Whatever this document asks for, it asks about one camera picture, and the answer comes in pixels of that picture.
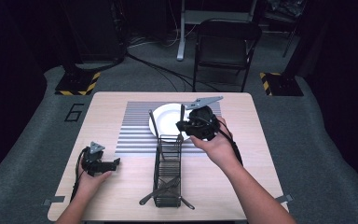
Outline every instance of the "black stand base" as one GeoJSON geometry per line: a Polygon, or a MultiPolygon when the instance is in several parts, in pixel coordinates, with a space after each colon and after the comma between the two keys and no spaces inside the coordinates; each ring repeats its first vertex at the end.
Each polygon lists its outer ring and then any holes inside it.
{"type": "Polygon", "coordinates": [[[284,77],[279,73],[260,73],[264,90],[273,96],[303,96],[304,93],[294,78],[284,77]]]}
{"type": "Polygon", "coordinates": [[[59,95],[89,95],[95,87],[100,73],[87,72],[79,68],[75,72],[65,72],[55,89],[59,95]]]}

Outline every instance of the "forearm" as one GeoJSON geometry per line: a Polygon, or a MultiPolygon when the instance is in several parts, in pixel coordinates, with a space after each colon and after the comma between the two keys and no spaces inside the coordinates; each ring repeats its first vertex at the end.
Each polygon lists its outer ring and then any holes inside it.
{"type": "Polygon", "coordinates": [[[296,223],[240,164],[222,170],[231,182],[250,223],[296,223]]]}
{"type": "Polygon", "coordinates": [[[56,223],[72,224],[81,222],[88,200],[76,196],[63,211],[56,223]]]}

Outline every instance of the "wooden tabletop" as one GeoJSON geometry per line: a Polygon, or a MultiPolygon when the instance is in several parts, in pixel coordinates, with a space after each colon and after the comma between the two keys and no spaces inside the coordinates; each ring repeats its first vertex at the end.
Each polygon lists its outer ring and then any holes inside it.
{"type": "Polygon", "coordinates": [[[89,203],[84,220],[100,221],[186,221],[244,220],[245,214],[233,188],[221,170],[202,152],[182,156],[182,196],[196,209],[183,203],[179,208],[157,208],[153,200],[139,201],[153,189],[153,153],[117,153],[117,140],[128,102],[193,102],[196,98],[223,96],[222,117],[234,134],[244,167],[273,196],[282,188],[272,162],[252,96],[227,92],[97,92],[76,139],[58,186],[48,219],[55,221],[69,204],[75,183],[75,167],[81,150],[96,142],[105,147],[103,161],[121,158],[117,170],[103,183],[89,203]]]}

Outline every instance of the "human hand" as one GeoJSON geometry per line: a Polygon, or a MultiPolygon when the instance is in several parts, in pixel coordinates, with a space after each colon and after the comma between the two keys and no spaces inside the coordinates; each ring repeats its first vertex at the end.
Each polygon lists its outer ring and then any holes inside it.
{"type": "Polygon", "coordinates": [[[78,173],[80,179],[75,198],[81,198],[88,202],[98,191],[101,184],[112,174],[112,171],[105,172],[98,176],[91,176],[83,170],[81,165],[79,165],[78,173]]]}
{"type": "MultiPolygon", "coordinates": [[[[225,119],[222,117],[217,117],[217,119],[226,125],[225,119]]],[[[220,129],[228,136],[232,136],[225,125],[220,125],[220,129]]],[[[221,133],[218,133],[211,141],[203,141],[195,136],[190,136],[190,139],[194,146],[204,150],[211,161],[221,169],[225,169],[233,164],[240,164],[231,144],[221,133]]]]}

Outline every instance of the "striped placemat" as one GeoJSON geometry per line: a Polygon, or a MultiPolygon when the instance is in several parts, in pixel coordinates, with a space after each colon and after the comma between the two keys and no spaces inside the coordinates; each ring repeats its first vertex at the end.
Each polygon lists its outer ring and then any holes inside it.
{"type": "MultiPolygon", "coordinates": [[[[190,104],[190,102],[127,102],[116,153],[156,153],[157,137],[149,128],[149,110],[154,111],[166,104],[190,104]]],[[[219,102],[208,106],[216,116],[221,116],[219,102]]],[[[203,151],[194,147],[191,140],[187,139],[182,144],[182,154],[186,153],[203,153],[203,151]]]]}

